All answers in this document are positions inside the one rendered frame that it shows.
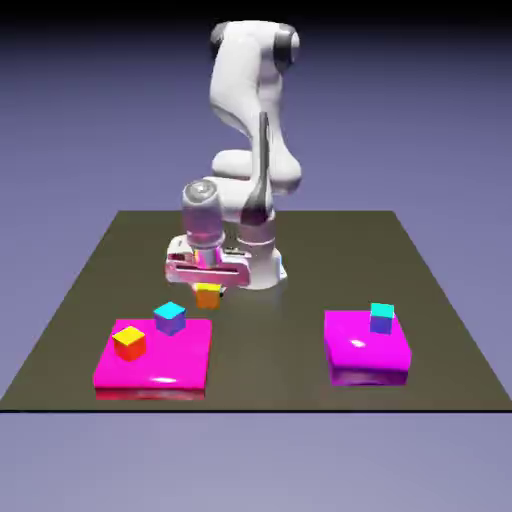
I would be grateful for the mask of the large magenta box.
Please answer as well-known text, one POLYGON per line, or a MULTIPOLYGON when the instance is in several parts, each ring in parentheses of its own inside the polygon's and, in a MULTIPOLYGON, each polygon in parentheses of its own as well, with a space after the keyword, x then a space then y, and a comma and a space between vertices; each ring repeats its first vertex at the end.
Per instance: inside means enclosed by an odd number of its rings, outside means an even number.
POLYGON ((368 310, 326 310, 324 345, 334 386, 403 386, 412 352, 397 316, 390 335, 370 331, 368 310))

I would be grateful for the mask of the small red cube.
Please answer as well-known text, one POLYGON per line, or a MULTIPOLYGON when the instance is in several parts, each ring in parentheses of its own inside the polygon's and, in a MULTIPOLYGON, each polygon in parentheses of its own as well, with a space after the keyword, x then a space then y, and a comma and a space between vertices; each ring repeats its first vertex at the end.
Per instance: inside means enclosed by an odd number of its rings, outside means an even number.
POLYGON ((112 336, 114 350, 125 361, 134 361, 146 353, 146 335, 134 326, 127 326, 112 336))

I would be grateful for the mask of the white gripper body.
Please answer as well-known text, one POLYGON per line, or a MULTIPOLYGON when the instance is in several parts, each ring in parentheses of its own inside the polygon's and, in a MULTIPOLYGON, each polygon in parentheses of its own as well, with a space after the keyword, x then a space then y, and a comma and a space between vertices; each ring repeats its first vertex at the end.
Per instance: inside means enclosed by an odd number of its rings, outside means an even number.
POLYGON ((244 257, 225 256, 213 266, 200 266, 196 262, 167 258, 165 276, 175 283, 212 283, 226 287, 247 286, 250 283, 250 270, 244 257))

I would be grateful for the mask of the large pink box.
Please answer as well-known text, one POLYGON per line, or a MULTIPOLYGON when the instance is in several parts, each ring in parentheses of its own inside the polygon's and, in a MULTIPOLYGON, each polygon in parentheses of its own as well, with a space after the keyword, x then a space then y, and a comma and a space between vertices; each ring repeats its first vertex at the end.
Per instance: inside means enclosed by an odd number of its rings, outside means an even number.
POLYGON ((98 400, 202 400, 205 397, 212 322, 188 319, 172 336, 152 319, 118 319, 93 373, 98 400), (115 336, 133 327, 145 335, 146 350, 128 361, 115 336))

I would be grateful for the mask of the small blue cube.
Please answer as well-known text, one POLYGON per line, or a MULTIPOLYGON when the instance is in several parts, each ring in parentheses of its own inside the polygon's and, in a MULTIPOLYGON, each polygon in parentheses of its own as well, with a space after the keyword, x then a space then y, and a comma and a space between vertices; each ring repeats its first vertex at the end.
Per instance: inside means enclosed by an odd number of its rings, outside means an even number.
POLYGON ((394 317, 393 304, 373 302, 370 307, 370 331, 390 335, 394 317))
POLYGON ((153 311, 156 329, 172 336, 186 327, 186 309, 167 302, 153 311))

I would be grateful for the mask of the small orange cube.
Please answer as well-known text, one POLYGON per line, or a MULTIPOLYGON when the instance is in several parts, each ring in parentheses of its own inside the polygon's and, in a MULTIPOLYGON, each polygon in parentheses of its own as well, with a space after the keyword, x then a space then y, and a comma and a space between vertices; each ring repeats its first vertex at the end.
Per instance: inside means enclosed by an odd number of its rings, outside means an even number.
POLYGON ((216 309, 220 305, 222 286, 214 283, 195 285, 196 305, 200 309, 216 309))

